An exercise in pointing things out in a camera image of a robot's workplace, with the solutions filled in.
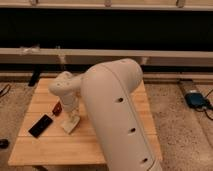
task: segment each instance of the circular hole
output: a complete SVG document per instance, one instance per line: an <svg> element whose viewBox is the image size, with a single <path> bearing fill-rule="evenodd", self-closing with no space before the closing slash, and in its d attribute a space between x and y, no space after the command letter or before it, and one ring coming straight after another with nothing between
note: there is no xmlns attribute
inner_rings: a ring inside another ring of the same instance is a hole
<svg viewBox="0 0 213 171"><path fill-rule="evenodd" d="M116 102L118 102L118 103L121 103L122 101L124 101L124 99L122 97L116 100Z"/></svg>
<svg viewBox="0 0 213 171"><path fill-rule="evenodd" d="M146 163L147 161L148 161L148 159L145 158L145 159L143 159L143 160L141 161L141 164L144 164L144 163Z"/></svg>
<svg viewBox="0 0 213 171"><path fill-rule="evenodd" d="M132 133L134 133L135 131L136 131L136 129L135 129L135 128L132 128L132 129L129 130L129 134L132 134Z"/></svg>

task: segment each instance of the white bracket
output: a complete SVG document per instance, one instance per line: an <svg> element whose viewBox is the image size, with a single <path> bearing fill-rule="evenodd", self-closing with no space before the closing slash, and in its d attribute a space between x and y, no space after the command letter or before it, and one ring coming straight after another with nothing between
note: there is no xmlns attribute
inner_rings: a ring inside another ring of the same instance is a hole
<svg viewBox="0 0 213 171"><path fill-rule="evenodd" d="M105 7L111 7L112 6L111 0L105 0L104 5L105 5Z"/></svg>
<svg viewBox="0 0 213 171"><path fill-rule="evenodd" d="M39 1L39 0L29 0L30 4L31 4L32 6L36 6L36 5L38 4L38 1Z"/></svg>
<svg viewBox="0 0 213 171"><path fill-rule="evenodd" d="M186 0L177 0L176 6L178 8L183 8L185 6Z"/></svg>

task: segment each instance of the power adapter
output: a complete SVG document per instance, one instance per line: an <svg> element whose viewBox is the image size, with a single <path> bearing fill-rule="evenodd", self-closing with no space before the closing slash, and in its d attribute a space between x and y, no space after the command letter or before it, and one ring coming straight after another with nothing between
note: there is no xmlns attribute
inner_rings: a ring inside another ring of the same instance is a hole
<svg viewBox="0 0 213 171"><path fill-rule="evenodd" d="M202 108L207 106L205 97L199 92L192 80L180 80L180 89L190 108Z"/></svg>

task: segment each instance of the red object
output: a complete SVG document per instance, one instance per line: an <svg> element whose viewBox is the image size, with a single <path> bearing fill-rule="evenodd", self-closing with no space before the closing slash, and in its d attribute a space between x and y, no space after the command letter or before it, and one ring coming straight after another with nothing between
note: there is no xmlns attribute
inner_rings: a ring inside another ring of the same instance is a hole
<svg viewBox="0 0 213 171"><path fill-rule="evenodd" d="M62 111L61 103L58 102L52 110L53 115L58 116Z"/></svg>

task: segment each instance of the table leg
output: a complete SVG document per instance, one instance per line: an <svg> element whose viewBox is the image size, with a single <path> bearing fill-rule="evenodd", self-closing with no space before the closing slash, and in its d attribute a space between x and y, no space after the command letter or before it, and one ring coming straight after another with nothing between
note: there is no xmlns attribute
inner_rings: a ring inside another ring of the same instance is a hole
<svg viewBox="0 0 213 171"><path fill-rule="evenodd" d="M44 166L33 166L38 171L48 171Z"/></svg>

